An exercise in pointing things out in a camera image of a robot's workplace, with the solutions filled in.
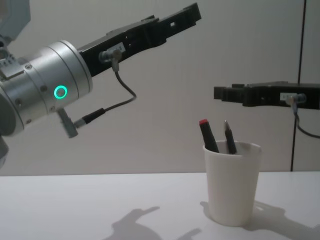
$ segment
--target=white cup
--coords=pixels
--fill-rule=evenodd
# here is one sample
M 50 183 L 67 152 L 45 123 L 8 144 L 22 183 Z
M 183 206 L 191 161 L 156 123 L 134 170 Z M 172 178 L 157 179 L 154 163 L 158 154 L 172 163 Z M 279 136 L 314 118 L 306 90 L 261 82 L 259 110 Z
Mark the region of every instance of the white cup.
M 235 141 L 237 154 L 228 154 L 226 141 L 216 142 L 219 153 L 203 146 L 211 218 L 225 226 L 243 226 L 252 216 L 261 147 Z

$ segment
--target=white table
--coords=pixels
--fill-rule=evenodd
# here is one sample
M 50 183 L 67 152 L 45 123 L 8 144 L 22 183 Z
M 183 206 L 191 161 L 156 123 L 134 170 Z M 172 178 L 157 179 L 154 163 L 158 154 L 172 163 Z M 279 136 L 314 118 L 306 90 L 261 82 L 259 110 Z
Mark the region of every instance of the white table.
M 207 218 L 204 173 L 0 177 L 1 240 L 320 240 L 320 172 L 263 172 L 252 222 Z

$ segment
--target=pen in cup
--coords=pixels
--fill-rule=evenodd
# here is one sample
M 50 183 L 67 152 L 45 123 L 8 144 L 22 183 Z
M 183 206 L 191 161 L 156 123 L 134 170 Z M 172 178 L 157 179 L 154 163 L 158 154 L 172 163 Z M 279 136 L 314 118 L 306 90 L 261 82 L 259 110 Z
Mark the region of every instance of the pen in cup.
M 207 150 L 219 153 L 219 149 L 215 140 L 215 137 L 211 131 L 209 122 L 207 119 L 203 119 L 199 122 L 199 126 L 202 132 L 204 146 Z
M 232 134 L 231 128 L 227 121 L 224 121 L 224 134 L 225 134 L 226 144 L 228 147 L 229 154 L 236 154 L 237 148 L 234 141 L 234 136 Z

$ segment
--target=black marker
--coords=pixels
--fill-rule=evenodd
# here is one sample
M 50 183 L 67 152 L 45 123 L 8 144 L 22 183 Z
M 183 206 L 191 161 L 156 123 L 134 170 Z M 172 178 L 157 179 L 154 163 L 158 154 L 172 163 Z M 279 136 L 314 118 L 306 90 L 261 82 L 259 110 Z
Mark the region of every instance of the black marker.
M 237 148 L 234 141 L 234 136 L 232 135 L 231 128 L 227 121 L 224 121 L 224 134 L 226 137 L 226 144 L 228 146 L 228 150 L 230 154 L 236 154 Z
M 219 149 L 218 149 L 215 137 L 212 134 L 208 120 L 207 119 L 201 120 L 199 122 L 199 125 L 202 132 L 205 148 L 209 151 L 219 153 Z

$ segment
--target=gray wall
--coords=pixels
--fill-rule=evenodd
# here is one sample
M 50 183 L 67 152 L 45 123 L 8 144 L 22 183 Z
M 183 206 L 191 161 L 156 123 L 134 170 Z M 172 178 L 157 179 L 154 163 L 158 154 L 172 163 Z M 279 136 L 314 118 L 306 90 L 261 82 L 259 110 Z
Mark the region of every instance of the gray wall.
M 155 14 L 166 17 L 195 0 L 30 0 L 31 22 L 10 46 L 16 57 L 60 39 L 80 47 Z M 289 108 L 245 108 L 213 100 L 214 86 L 296 82 L 302 0 L 198 0 L 202 20 L 158 48 L 120 64 L 138 94 L 68 139 L 55 114 L 7 137 L 0 175 L 202 172 L 198 121 L 216 139 L 228 120 L 237 140 L 263 148 L 262 171 L 289 171 L 294 120 Z M 93 92 L 66 108 L 73 120 L 129 97 L 111 70 Z

